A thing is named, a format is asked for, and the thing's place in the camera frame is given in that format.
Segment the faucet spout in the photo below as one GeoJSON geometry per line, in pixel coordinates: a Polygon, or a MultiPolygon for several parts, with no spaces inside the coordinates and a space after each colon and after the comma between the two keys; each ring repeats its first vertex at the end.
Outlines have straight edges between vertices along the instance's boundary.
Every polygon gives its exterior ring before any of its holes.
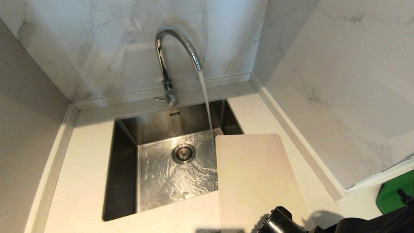
{"type": "Polygon", "coordinates": [[[159,63],[161,65],[162,75],[164,77],[163,85],[166,94],[165,99],[170,106],[174,106],[178,103],[178,98],[175,96],[173,83],[171,78],[168,76],[164,55],[162,53],[162,38],[165,35],[171,35],[181,42],[181,44],[187,50],[188,55],[190,56],[191,62],[193,63],[194,69],[196,71],[202,70],[202,66],[200,63],[200,59],[198,58],[197,52],[195,51],[195,48],[183,32],[172,26],[164,26],[157,31],[155,36],[155,47],[158,54],[159,63]]]}

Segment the sink basin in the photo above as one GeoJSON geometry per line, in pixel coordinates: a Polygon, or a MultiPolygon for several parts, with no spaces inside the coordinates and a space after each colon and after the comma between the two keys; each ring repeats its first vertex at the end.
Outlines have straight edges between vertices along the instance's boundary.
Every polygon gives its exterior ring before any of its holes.
{"type": "Polygon", "coordinates": [[[103,220],[109,221],[218,189],[213,138],[242,134],[226,100],[115,123],[103,220]]]}

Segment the stainless steel sink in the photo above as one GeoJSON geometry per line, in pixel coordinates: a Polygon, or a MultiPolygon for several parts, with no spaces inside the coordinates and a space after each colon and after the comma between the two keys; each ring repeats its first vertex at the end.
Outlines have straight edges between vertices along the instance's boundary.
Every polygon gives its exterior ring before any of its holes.
{"type": "MultiPolygon", "coordinates": [[[[210,102],[213,135],[242,134],[226,100],[210,102]]],[[[103,220],[218,189],[205,104],[116,121],[103,220]]]]}

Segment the white cutting board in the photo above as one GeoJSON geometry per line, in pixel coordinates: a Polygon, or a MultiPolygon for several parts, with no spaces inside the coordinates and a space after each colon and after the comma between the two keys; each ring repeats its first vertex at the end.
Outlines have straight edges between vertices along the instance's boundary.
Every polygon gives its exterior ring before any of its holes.
{"type": "Polygon", "coordinates": [[[222,232],[251,233],[276,206],[303,226],[308,210],[278,134],[217,136],[216,150],[222,232]]]}

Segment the marble backsplash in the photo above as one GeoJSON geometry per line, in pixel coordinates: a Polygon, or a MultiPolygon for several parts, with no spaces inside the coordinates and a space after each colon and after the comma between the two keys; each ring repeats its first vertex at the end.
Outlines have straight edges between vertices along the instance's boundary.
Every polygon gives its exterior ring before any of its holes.
{"type": "Polygon", "coordinates": [[[254,74],[344,188],[414,153],[414,1],[269,1],[254,74]]]}
{"type": "MultiPolygon", "coordinates": [[[[208,78],[253,69],[266,0],[3,0],[0,17],[71,101],[161,87],[157,29],[192,41],[208,78]]],[[[198,80],[185,49],[165,37],[174,83],[198,80]]]]}

